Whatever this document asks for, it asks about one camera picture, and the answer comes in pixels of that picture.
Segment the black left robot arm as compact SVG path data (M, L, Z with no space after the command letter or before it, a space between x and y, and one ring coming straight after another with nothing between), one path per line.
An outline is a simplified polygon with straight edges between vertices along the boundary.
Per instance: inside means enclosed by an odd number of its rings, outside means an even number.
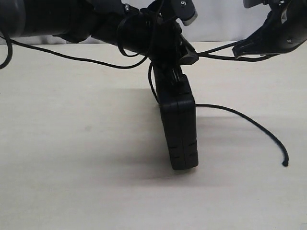
M124 56L132 51L150 59L177 80L182 65L199 59L180 27L196 17L190 0L155 0L141 9L120 0L3 0L0 35L8 54L1 68L9 64L16 38L52 35L79 43L92 37L116 46Z

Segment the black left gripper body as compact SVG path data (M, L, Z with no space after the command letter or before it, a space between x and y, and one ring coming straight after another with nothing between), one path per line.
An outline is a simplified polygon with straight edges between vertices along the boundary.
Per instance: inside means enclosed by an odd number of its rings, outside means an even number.
M123 19L117 27L117 47L150 59L179 64L180 25L170 16L170 7L124 8Z

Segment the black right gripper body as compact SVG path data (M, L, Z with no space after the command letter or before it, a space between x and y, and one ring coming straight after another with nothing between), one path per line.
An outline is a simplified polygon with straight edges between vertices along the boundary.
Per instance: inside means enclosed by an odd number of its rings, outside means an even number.
M283 54L307 40L305 0L267 0L271 11L260 29L262 54Z

